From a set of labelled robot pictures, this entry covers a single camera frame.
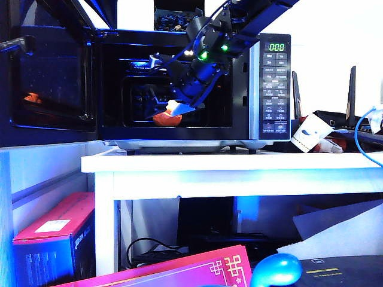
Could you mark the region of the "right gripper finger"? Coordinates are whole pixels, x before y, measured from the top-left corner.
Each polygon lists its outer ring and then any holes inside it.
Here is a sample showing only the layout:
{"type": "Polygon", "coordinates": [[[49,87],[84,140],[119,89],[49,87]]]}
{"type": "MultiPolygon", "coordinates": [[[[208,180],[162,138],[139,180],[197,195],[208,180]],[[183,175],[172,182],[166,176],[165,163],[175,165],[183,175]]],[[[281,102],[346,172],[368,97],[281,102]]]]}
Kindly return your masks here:
{"type": "Polygon", "coordinates": [[[192,108],[183,103],[179,103],[175,100],[170,100],[166,106],[166,111],[171,116],[183,115],[189,112],[193,112],[195,110],[195,108],[192,108]]]}
{"type": "Polygon", "coordinates": [[[150,102],[145,107],[145,119],[148,120],[154,116],[167,111],[168,102],[150,102]]]}

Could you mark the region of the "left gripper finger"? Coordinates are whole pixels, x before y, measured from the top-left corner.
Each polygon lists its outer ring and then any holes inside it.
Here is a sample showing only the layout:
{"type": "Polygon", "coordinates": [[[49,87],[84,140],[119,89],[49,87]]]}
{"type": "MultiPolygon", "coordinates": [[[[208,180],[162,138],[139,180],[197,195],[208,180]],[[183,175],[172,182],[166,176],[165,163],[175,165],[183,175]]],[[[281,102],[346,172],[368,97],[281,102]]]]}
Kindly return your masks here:
{"type": "Polygon", "coordinates": [[[26,54],[33,54],[35,51],[35,37],[32,35],[25,35],[1,43],[2,53],[14,50],[22,50],[26,54]]]}

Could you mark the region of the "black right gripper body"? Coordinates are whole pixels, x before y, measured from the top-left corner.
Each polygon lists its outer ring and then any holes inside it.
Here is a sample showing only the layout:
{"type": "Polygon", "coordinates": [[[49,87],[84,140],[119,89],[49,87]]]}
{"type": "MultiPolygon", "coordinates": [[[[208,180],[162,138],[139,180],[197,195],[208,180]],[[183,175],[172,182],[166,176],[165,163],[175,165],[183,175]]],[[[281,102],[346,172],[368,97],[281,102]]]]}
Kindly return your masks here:
{"type": "Polygon", "coordinates": [[[230,71],[230,62],[203,62],[194,59],[190,64],[175,60],[167,67],[175,99],[183,103],[202,103],[214,84],[230,71]]]}

